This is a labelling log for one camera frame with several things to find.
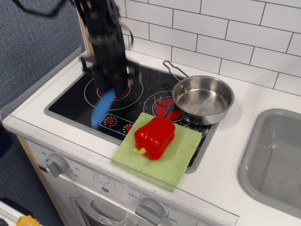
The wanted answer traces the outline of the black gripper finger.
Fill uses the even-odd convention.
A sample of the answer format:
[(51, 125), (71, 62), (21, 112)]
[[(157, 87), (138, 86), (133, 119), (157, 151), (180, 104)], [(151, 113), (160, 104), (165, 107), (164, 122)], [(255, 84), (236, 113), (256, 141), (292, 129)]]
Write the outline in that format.
[(128, 78), (125, 73), (113, 73), (112, 85), (115, 90), (116, 97), (122, 97), (128, 88)]
[(93, 77), (99, 93), (106, 93), (111, 88), (111, 83), (106, 74), (98, 68), (93, 68)]

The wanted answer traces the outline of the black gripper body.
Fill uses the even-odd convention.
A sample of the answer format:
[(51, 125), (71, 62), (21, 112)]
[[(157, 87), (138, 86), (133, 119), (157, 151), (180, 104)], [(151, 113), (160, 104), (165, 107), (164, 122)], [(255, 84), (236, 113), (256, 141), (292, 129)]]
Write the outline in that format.
[(89, 37), (93, 56), (81, 57), (83, 71), (88, 71), (87, 63), (93, 63), (94, 69), (112, 80), (141, 79), (138, 63), (127, 59), (122, 39), (101, 39)]

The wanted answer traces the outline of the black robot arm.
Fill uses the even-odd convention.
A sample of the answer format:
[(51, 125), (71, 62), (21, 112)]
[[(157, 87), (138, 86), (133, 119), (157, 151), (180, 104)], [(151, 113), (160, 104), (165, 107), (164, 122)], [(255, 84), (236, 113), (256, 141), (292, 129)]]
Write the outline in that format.
[(113, 0), (77, 0), (75, 5), (88, 31), (93, 56), (82, 57), (83, 70), (91, 72), (101, 94), (110, 89), (124, 96), (130, 79), (140, 79), (138, 63), (126, 57), (119, 23), (119, 9)]

